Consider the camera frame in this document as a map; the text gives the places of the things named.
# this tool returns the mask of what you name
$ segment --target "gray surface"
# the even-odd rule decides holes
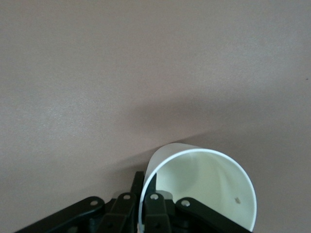
[[[110,200],[156,148],[250,175],[254,232],[311,228],[311,1],[0,1],[0,232]]]

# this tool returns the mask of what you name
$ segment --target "paper cup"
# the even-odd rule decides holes
[[[149,161],[139,201],[140,232],[142,207],[154,175],[156,190],[181,198],[195,198],[249,231],[255,225],[257,202],[254,187],[243,168],[229,156],[209,149],[171,143],[158,149]]]

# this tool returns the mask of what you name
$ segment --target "metal bolt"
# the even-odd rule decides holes
[[[97,205],[98,204],[98,201],[94,200],[90,203],[90,205],[94,206],[94,205]]]
[[[190,202],[188,200],[183,200],[183,201],[181,201],[181,205],[188,207],[188,206],[190,206]]]
[[[129,200],[129,199],[131,199],[131,196],[128,195],[128,194],[127,194],[127,195],[124,195],[123,199],[124,199],[124,200]]]
[[[157,200],[158,198],[159,198],[159,196],[157,194],[152,194],[150,196],[150,199],[152,199],[152,200]]]

